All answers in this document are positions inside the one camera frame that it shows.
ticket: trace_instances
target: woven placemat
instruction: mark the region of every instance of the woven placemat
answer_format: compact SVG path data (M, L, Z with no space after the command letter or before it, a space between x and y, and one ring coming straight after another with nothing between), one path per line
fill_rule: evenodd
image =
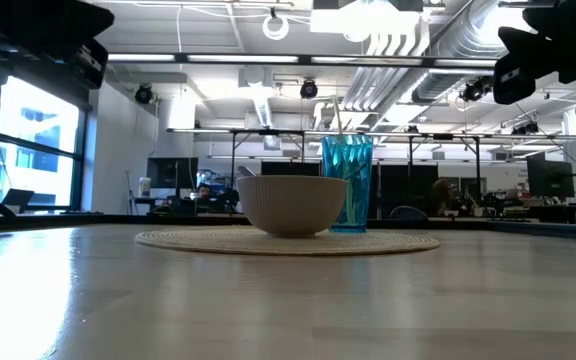
M439 241L391 231L365 234L323 232L312 238L272 237L248 227L177 228L147 231L135 240L166 249L249 255L374 255L430 250Z

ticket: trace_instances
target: white bowl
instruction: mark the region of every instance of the white bowl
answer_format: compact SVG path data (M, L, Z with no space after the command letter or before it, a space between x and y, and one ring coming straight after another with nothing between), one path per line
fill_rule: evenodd
M282 237L326 230L341 213L348 182L316 176L250 176L237 179L241 206L258 229Z

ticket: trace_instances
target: blue glass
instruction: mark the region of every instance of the blue glass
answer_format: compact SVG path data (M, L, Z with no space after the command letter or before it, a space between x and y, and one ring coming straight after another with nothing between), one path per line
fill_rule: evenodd
M372 172L372 137L335 135L322 140L324 176L348 181L346 202L330 231L366 232Z

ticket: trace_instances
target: ceiling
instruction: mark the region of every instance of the ceiling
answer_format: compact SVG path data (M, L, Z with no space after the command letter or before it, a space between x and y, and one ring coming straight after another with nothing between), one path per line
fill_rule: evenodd
M95 1L110 9L116 17L115 25L101 34L98 40L111 53L178 52L176 18L179 8L135 6L130 1ZM307 17L311 1L292 1L294 10L278 10L281 14ZM430 18L430 36L448 22L466 3L466 0L444 0L442 12ZM263 17L229 18L225 7L201 8L208 15L188 7L179 10L179 39L183 52L210 53L264 53L264 54L364 54L368 41L353 43L341 34L311 33L309 26L289 21L288 35L279 41L270 40L262 31ZM242 9L234 7L234 16L259 16L265 9ZM173 98L180 93L180 74L187 75L187 82L197 91L202 104L197 107L196 119L202 127L218 125L220 119L243 119L247 112L254 112L253 102L238 97L238 65L129 65L114 66L107 80L121 82L130 89L139 83L153 82L154 90L162 98ZM357 68L315 66L266 66L273 73L275 96L269 99L273 112L313 115L317 101L301 100L299 90L305 78L314 78L319 87L319 97L343 97L353 82ZM153 81L163 75L163 80ZM481 102L466 106L455 102L455 91L447 93L438 103L417 116L413 123L421 132L495 132L509 133L512 125L523 121L523 111L539 114L542 130L555 133L561 130L561 111L574 105L576 82L568 85L558 83L556 74L541 79L539 90L517 105L494 104L492 96ZM389 131L400 131L393 127Z

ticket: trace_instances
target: light wood surface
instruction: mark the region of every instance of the light wood surface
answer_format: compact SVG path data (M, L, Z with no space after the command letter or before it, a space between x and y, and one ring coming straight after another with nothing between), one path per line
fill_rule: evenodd
M434 251L141 246L161 226L0 234L0 359L575 359L576 240L402 231Z

